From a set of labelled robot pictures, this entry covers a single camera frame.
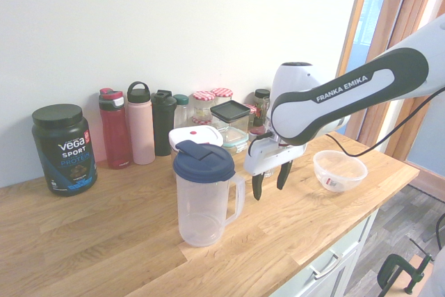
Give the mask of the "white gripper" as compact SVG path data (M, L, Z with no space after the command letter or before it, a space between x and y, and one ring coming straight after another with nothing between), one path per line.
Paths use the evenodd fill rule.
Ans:
M307 144L288 145L277 134L266 132L257 136L250 144L245 156L244 170L252 175L252 191L256 200L260 200L264 172L281 165L277 177L277 188L282 190L292 169L292 160L305 153Z

